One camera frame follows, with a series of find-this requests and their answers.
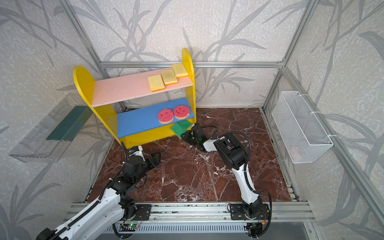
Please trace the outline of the green sponge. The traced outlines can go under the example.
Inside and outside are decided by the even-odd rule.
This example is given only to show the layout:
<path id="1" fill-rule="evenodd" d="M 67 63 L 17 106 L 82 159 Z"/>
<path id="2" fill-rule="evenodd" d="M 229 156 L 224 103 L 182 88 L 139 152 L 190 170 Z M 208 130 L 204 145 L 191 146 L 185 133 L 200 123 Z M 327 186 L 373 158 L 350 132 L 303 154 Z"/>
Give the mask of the green sponge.
<path id="1" fill-rule="evenodd" d="M 189 122 L 189 120 L 183 120 L 178 122 L 178 125 L 185 131 L 187 131 L 189 128 L 193 126 L 192 123 Z"/>
<path id="2" fill-rule="evenodd" d="M 185 134 L 187 131 L 179 124 L 175 123 L 172 127 L 171 130 L 173 133 L 179 138 L 182 139 L 182 135 Z"/>

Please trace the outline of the pink smiley sponge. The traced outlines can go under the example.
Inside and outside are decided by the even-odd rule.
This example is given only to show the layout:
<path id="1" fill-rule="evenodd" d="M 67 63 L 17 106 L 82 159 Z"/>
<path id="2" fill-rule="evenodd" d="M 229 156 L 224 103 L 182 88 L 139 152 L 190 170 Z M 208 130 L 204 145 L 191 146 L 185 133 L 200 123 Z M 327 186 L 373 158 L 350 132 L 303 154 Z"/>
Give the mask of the pink smiley sponge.
<path id="1" fill-rule="evenodd" d="M 186 105 L 179 105 L 174 108 L 174 117 L 178 120 L 184 120 L 190 115 L 190 108 Z"/>
<path id="2" fill-rule="evenodd" d="M 158 113 L 158 121 L 163 124 L 169 124 L 174 120 L 174 113 L 171 109 L 163 109 Z"/>

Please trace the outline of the orange yellow sponge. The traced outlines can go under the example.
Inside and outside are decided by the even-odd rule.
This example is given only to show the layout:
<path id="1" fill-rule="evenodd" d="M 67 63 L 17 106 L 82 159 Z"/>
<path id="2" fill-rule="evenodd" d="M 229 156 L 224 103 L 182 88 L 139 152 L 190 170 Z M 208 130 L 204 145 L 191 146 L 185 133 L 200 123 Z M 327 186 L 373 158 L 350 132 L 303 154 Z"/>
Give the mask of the orange yellow sponge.
<path id="1" fill-rule="evenodd" d="M 148 83 L 151 92 L 161 91 L 165 89 L 162 75 L 154 75 L 148 77 Z"/>

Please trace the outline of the blue lower shelf board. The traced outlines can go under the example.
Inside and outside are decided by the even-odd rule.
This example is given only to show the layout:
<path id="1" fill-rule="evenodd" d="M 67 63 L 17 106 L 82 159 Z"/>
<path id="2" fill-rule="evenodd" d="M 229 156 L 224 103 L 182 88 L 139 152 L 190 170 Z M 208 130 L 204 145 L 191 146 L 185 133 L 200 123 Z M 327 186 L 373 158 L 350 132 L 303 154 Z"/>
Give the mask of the blue lower shelf board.
<path id="1" fill-rule="evenodd" d="M 153 130 L 165 126 L 158 120 L 158 114 L 164 109 L 173 110 L 177 106 L 184 105 L 189 107 L 190 115 L 188 119 L 195 117 L 187 98 L 181 98 L 117 115 L 117 137 L 118 139 Z"/>

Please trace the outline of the pink top shelf board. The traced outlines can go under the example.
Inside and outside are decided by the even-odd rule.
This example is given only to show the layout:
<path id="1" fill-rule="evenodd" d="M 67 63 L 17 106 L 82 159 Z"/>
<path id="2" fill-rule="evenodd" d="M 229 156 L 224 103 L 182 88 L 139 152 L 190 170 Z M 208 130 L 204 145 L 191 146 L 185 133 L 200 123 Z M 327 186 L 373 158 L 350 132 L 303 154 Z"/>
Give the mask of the pink top shelf board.
<path id="1" fill-rule="evenodd" d="M 193 86 L 190 77 L 186 76 L 178 78 L 178 83 L 176 84 L 167 85 L 161 91 L 152 92 L 148 77 L 159 75 L 162 71 L 160 69 L 96 81 L 92 106 L 99 107 Z"/>

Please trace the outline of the green circuit board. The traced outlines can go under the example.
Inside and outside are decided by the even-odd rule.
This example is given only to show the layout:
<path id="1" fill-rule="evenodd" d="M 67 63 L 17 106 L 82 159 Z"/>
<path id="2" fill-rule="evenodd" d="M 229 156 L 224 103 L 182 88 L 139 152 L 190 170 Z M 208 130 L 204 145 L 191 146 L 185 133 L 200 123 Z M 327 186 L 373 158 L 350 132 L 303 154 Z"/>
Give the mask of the green circuit board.
<path id="1" fill-rule="evenodd" d="M 139 223 L 124 223 L 119 226 L 120 232 L 135 232 L 139 229 L 140 224 Z"/>

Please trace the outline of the dark green scouring pad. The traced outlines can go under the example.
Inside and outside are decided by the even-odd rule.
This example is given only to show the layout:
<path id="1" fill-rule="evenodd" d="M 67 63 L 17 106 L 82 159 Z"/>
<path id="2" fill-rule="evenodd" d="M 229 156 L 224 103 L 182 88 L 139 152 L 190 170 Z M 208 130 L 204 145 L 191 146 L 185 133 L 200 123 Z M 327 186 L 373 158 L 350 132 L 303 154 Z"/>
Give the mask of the dark green scouring pad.
<path id="1" fill-rule="evenodd" d="M 50 133 L 46 140 L 72 142 L 92 113 L 93 112 L 89 107 L 74 107 Z"/>

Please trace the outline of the pink item in basket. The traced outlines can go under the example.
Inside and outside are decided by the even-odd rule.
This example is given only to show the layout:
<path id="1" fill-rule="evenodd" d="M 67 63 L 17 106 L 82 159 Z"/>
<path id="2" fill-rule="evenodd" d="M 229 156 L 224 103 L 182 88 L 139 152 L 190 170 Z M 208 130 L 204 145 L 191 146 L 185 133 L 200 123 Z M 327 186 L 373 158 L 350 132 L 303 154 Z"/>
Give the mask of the pink item in basket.
<path id="1" fill-rule="evenodd" d="M 301 151 L 297 147 L 293 147 L 292 149 L 289 150 L 290 156 L 293 161 L 299 162 L 302 159 Z"/>

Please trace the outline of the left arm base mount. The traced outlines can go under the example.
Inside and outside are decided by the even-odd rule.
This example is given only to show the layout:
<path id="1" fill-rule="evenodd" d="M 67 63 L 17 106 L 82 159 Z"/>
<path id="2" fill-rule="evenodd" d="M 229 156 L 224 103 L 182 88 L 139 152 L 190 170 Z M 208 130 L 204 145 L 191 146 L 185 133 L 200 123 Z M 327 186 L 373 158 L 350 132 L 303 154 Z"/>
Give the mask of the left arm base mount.
<path id="1" fill-rule="evenodd" d="M 125 209 L 123 218 L 130 221 L 148 221 L 151 209 L 151 204 L 132 204 Z"/>

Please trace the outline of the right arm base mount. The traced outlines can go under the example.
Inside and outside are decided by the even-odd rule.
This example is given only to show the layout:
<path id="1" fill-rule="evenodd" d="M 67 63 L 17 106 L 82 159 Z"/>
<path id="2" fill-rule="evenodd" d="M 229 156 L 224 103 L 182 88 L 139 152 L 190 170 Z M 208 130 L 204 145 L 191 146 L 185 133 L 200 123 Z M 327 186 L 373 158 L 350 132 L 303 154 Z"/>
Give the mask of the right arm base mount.
<path id="1" fill-rule="evenodd" d="M 266 221 L 270 216 L 270 208 L 268 204 L 262 204 L 262 207 L 256 212 L 253 217 L 248 217 L 246 211 L 244 210 L 243 204 L 234 204 L 229 203 L 227 205 L 227 210 L 230 213 L 231 220 L 233 221 L 248 221 L 248 220 L 259 220 Z"/>

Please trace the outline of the clear plastic wall tray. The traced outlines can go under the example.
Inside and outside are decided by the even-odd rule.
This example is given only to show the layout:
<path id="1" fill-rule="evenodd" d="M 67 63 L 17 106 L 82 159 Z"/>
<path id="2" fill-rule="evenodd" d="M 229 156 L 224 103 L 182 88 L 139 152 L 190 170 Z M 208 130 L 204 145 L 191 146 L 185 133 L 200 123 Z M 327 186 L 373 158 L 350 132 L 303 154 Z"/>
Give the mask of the clear plastic wall tray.
<path id="1" fill-rule="evenodd" d="M 23 163 L 56 163 L 72 142 L 50 141 L 46 138 L 76 106 L 86 106 L 80 96 L 68 94 L 56 105 L 9 155 Z"/>

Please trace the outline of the yellow shelf unit frame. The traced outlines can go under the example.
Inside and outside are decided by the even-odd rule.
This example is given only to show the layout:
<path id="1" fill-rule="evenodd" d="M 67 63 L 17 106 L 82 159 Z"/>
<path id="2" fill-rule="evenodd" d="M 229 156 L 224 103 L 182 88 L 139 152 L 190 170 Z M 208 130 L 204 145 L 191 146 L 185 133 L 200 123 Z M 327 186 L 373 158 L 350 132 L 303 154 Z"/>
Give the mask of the yellow shelf unit frame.
<path id="1" fill-rule="evenodd" d="M 192 62 L 192 58 L 190 56 L 190 53 L 187 49 L 182 50 L 182 63 L 184 64 L 185 68 L 187 69 L 193 86 L 192 87 L 186 87 L 178 90 L 185 90 L 185 97 L 188 100 L 188 103 L 190 107 L 193 110 L 193 113 L 195 115 L 194 118 L 188 119 L 190 123 L 194 124 L 196 123 L 196 85 L 195 85 L 195 73 L 194 73 L 194 66 Z M 127 136 L 124 138 L 118 139 L 117 137 L 117 115 L 116 111 L 113 108 L 113 104 L 103 105 L 99 107 L 93 107 L 92 106 L 92 99 L 93 99 L 93 93 L 94 93 L 94 87 L 95 87 L 95 80 L 89 73 L 89 71 L 82 67 L 77 66 L 73 70 L 73 78 L 76 85 L 76 88 L 84 100 L 84 102 L 88 105 L 88 107 L 93 111 L 93 113 L 98 117 L 98 119 L 104 124 L 104 126 L 107 128 L 107 130 L 112 134 L 112 136 L 120 143 L 124 144 L 126 148 L 131 148 L 133 146 L 139 146 L 146 143 L 150 143 L 153 141 L 157 141 L 160 139 L 164 139 L 167 137 L 171 137 L 175 135 L 173 131 L 171 130 L 171 127 L 178 123 L 180 120 L 174 118 L 174 120 L 166 124 L 163 127 L 156 128 L 153 130 L 145 131 L 142 133 L 134 134 L 131 136 Z"/>

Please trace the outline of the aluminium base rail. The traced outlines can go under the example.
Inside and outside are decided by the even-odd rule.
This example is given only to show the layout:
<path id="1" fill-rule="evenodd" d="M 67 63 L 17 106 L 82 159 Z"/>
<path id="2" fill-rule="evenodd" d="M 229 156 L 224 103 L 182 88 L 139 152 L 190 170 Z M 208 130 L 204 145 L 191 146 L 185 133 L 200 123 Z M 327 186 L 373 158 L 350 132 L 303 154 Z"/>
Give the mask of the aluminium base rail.
<path id="1" fill-rule="evenodd" d="M 160 202 L 152 205 L 151 215 L 144 223 L 229 223 L 263 222 L 259 220 L 233 221 L 225 202 Z M 273 202 L 272 222 L 315 222 L 307 202 Z"/>

